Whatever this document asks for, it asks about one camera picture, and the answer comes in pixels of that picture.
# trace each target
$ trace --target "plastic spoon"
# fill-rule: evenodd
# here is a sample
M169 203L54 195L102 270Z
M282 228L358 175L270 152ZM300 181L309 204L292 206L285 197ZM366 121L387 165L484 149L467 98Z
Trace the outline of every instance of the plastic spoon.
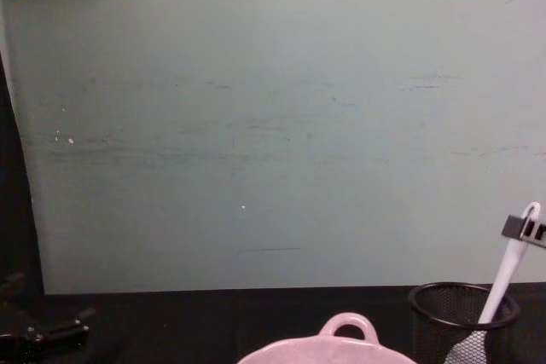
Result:
M540 215L540 204L532 202L521 215L522 218L528 217L530 220L537 220ZM520 266L523 256L526 254L528 244L521 240L511 239L508 241L501 266L493 287L485 302L485 307L479 317L479 324L491 323L498 306L504 297L504 293L514 276L515 271ZM485 353L485 334L484 331L472 332L460 343L455 344L450 353L445 358L444 364L487 364L487 354Z

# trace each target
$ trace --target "wall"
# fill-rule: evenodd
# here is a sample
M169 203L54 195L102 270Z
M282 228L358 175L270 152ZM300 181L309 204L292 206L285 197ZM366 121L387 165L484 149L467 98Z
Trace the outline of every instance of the wall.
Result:
M492 281L545 4L4 0L47 292Z

